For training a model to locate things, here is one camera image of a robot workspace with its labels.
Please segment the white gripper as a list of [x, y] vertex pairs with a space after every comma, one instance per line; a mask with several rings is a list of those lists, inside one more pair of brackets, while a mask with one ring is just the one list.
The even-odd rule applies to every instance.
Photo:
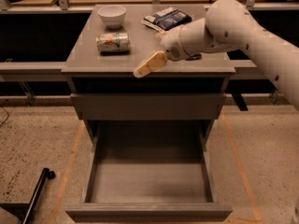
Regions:
[[164, 51], [156, 51], [145, 61], [142, 61], [133, 72], [135, 77], [145, 77], [151, 72], [166, 66], [168, 59], [176, 62], [185, 58], [185, 51], [180, 41], [180, 30], [181, 27], [178, 26], [156, 35]]

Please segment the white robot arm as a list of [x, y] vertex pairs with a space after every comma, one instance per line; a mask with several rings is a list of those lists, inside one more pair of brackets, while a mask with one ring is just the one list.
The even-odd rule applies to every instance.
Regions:
[[158, 34], [162, 51], [156, 51], [135, 70], [144, 77], [197, 53], [243, 51], [260, 71], [299, 109], [299, 48], [263, 28], [235, 0], [218, 0], [204, 18]]

